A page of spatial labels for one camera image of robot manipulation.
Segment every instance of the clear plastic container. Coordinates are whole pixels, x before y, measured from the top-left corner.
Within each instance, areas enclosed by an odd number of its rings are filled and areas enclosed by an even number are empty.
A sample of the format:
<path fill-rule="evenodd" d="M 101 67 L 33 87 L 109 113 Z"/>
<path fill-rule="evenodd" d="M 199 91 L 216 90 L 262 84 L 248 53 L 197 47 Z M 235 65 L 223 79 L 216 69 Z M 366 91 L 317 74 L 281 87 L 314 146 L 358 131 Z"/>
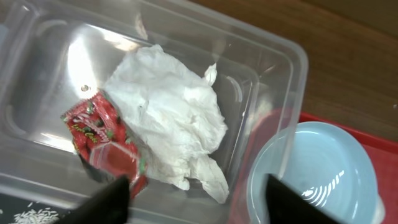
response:
<path fill-rule="evenodd" d="M 71 208 L 101 188 L 59 116 L 94 95 L 127 51 L 153 44 L 197 74 L 217 62 L 213 89 L 229 129 L 211 157 L 230 195 L 220 205 L 195 180 L 187 192 L 150 180 L 132 222 L 226 223 L 233 213 L 249 223 L 240 195 L 254 144 L 287 129 L 274 138 L 273 173 L 283 174 L 308 69 L 293 42 L 175 0 L 17 0 L 0 34 L 0 192 Z"/>

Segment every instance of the blue plate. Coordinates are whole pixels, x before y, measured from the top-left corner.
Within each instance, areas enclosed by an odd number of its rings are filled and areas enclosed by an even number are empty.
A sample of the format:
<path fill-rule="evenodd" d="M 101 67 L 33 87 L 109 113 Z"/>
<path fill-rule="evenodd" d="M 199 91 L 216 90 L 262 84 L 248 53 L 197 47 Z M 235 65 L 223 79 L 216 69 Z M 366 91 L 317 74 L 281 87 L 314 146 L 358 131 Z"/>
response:
<path fill-rule="evenodd" d="M 274 169 L 273 142 L 274 138 L 261 149 L 248 179 L 248 210 L 255 223 L 267 223 L 262 187 L 265 174 Z M 376 175 L 362 145 L 339 127 L 322 122 L 299 123 L 282 180 L 337 220 L 371 223 L 377 203 Z"/>

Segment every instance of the paper towel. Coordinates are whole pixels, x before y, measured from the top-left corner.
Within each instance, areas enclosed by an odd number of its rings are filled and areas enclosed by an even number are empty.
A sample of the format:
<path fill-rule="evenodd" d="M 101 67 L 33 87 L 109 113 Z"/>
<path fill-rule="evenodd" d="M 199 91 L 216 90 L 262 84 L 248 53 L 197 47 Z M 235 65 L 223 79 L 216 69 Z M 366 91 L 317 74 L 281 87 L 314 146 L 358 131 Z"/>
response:
<path fill-rule="evenodd" d="M 216 76 L 215 64 L 200 78 L 155 45 L 128 53 L 104 90 L 140 139 L 148 177 L 182 190 L 190 188 L 187 178 L 198 179 L 209 195 L 225 203 L 226 179 L 208 157 L 227 130 L 211 88 Z"/>

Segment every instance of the wooden table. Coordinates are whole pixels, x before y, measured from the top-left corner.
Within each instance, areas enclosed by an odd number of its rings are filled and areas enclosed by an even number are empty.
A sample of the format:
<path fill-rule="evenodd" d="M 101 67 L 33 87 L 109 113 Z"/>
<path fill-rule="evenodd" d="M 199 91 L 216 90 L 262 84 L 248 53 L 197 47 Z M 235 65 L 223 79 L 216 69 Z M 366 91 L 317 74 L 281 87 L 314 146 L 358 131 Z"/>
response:
<path fill-rule="evenodd" d="M 193 0 L 299 43 L 303 111 L 398 141 L 398 39 L 297 0 Z"/>

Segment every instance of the red plastic wrapper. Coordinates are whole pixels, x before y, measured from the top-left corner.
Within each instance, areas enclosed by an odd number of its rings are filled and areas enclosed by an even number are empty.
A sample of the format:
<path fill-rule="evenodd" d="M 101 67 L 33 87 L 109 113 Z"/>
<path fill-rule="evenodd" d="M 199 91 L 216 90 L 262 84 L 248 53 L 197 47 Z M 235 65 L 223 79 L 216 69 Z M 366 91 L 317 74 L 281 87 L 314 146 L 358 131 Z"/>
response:
<path fill-rule="evenodd" d="M 145 161 L 129 138 L 118 112 L 102 92 L 75 105 L 62 119 L 92 178 L 101 182 L 126 174 L 131 181 L 132 197 L 145 187 Z"/>

